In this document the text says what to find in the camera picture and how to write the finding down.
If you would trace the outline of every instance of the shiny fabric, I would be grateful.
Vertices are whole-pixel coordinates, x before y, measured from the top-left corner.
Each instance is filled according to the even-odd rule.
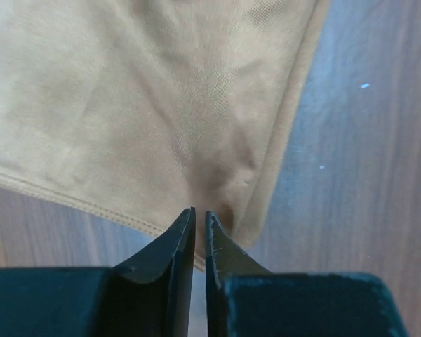
[[[0,186],[259,235],[328,0],[0,1]]]

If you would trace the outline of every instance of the wood grain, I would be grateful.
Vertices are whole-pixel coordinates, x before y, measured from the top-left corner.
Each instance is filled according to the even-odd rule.
[[[114,265],[149,240],[0,190],[0,266]],[[249,251],[274,271],[377,274],[421,336],[421,0],[333,0]],[[190,336],[206,335],[204,298],[195,272]]]

